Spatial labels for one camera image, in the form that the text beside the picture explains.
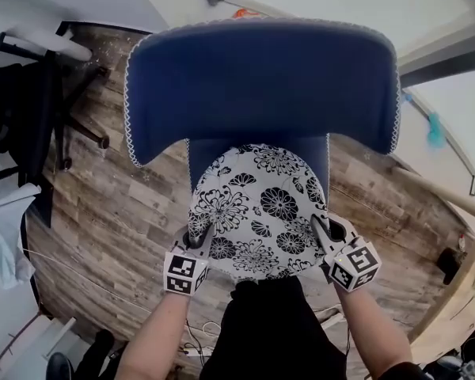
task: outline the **white cloth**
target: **white cloth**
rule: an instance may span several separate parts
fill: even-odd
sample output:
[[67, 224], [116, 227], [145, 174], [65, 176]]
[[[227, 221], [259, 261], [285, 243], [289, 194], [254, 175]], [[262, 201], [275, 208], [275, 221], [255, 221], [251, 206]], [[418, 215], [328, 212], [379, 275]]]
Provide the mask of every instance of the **white cloth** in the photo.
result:
[[35, 268], [22, 251], [21, 218], [40, 193], [27, 183], [0, 199], [0, 280], [7, 289], [30, 280]]
[[196, 241], [214, 224], [213, 268], [235, 279], [273, 279], [297, 275], [322, 258], [312, 215], [329, 225], [311, 168], [288, 150], [244, 145], [225, 152], [200, 178], [188, 230]]

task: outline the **orange object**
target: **orange object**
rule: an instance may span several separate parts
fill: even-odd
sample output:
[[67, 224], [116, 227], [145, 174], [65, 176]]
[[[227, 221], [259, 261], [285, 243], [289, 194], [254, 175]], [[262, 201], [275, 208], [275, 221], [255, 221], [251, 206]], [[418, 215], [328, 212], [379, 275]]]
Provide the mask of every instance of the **orange object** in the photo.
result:
[[242, 18], [242, 17], [249, 17], [249, 16], [260, 16], [260, 13], [255, 13], [254, 11], [249, 11], [247, 9], [239, 9], [234, 13], [232, 18]]

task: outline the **chair seat cushion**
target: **chair seat cushion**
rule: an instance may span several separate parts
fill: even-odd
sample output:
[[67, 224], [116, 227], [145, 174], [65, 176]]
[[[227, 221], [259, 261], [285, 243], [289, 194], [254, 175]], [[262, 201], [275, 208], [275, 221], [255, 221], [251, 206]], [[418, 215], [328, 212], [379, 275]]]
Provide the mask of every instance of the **chair seat cushion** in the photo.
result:
[[235, 279], [275, 279], [297, 275], [323, 256], [312, 215], [329, 227], [311, 168], [283, 148], [244, 145], [220, 155], [200, 178], [188, 232], [197, 241], [214, 225], [212, 268]]

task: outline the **bottle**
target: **bottle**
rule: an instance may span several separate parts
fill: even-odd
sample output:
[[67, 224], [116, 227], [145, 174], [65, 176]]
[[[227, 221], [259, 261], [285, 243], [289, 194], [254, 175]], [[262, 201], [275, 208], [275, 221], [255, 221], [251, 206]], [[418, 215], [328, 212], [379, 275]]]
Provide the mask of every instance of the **bottle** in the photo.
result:
[[459, 244], [459, 250], [460, 250], [461, 252], [464, 252], [465, 247], [466, 247], [465, 235], [464, 235], [464, 234], [461, 234], [461, 235], [459, 236], [458, 244]]

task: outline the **black shirt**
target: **black shirt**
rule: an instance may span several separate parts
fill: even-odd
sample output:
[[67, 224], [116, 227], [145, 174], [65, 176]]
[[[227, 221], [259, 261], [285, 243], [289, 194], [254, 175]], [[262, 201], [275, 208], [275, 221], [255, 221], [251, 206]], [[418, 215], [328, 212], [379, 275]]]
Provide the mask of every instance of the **black shirt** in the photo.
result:
[[[231, 293], [222, 331], [202, 380], [229, 378], [346, 378], [346, 356], [325, 335], [297, 277], [241, 282]], [[381, 380], [424, 379], [412, 363]]]

